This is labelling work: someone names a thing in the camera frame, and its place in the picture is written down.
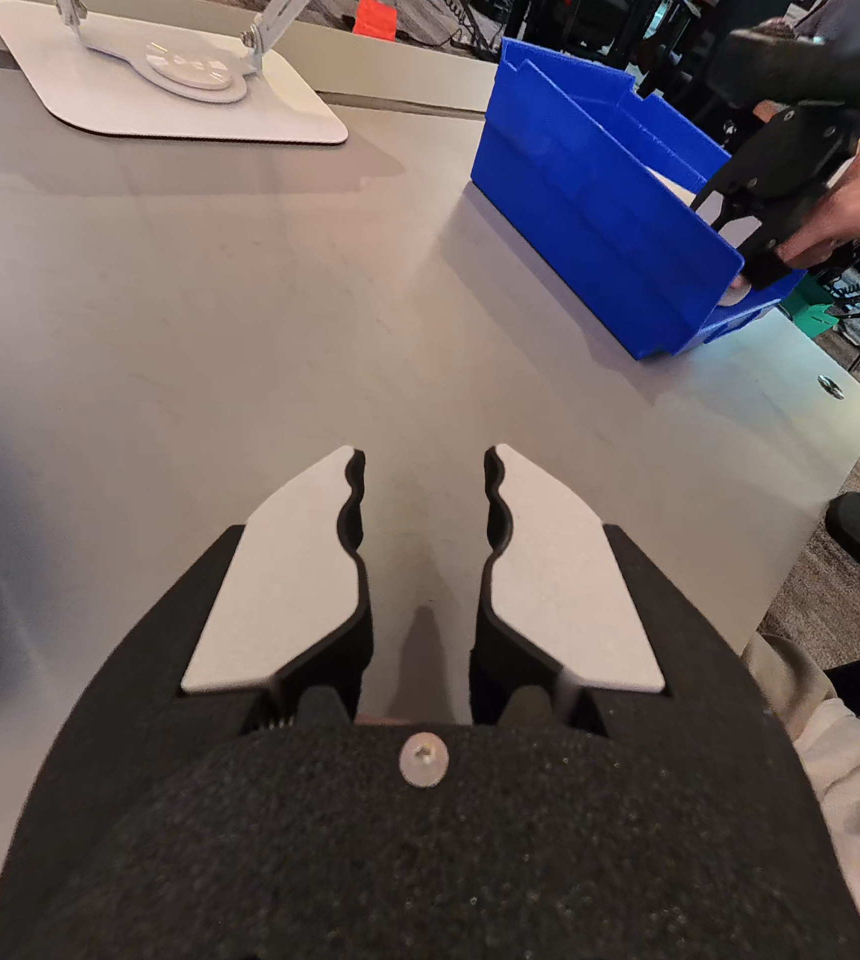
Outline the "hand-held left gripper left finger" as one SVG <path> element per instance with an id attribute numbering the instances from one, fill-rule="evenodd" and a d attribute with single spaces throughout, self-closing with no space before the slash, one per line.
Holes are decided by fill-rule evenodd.
<path id="1" fill-rule="evenodd" d="M 361 504 L 365 453 L 339 447 L 261 503 L 181 679 L 185 694 L 331 686 L 358 697 L 374 654 Z"/>

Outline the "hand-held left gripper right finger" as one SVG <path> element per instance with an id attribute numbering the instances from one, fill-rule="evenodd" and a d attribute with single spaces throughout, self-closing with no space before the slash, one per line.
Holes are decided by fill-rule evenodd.
<path id="1" fill-rule="evenodd" d="M 507 443 L 484 454 L 486 540 L 472 658 L 504 695 L 529 686 L 664 694 L 604 522 Z"/>

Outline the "blue plastic bin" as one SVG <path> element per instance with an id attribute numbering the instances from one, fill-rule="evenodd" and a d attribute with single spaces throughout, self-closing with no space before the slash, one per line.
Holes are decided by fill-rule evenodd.
<path id="1" fill-rule="evenodd" d="M 743 261 L 664 181 L 697 194 L 729 159 L 628 73 L 505 38 L 471 181 L 642 360 L 741 330 L 805 276 L 718 304 Z"/>

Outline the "green crate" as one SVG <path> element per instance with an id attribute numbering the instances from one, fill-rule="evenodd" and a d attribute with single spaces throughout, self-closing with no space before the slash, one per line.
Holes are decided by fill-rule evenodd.
<path id="1" fill-rule="evenodd" d="M 836 298 L 809 272 L 777 305 L 783 315 L 809 340 L 836 329 L 840 318 L 832 314 Z"/>

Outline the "person's light clothing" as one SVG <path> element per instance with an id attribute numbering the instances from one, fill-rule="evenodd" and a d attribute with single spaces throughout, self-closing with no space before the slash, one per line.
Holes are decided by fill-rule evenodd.
<path id="1" fill-rule="evenodd" d="M 756 632 L 740 659 L 793 742 L 860 912 L 860 718 L 791 640 Z"/>

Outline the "white folding stand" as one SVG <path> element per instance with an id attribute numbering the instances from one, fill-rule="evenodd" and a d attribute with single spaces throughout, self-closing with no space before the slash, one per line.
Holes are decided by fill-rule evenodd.
<path id="1" fill-rule="evenodd" d="M 69 126 L 116 138 L 339 146 L 349 131 L 275 45 L 305 2 L 268 2 L 239 39 L 88 11 L 0 1 L 0 37 Z"/>

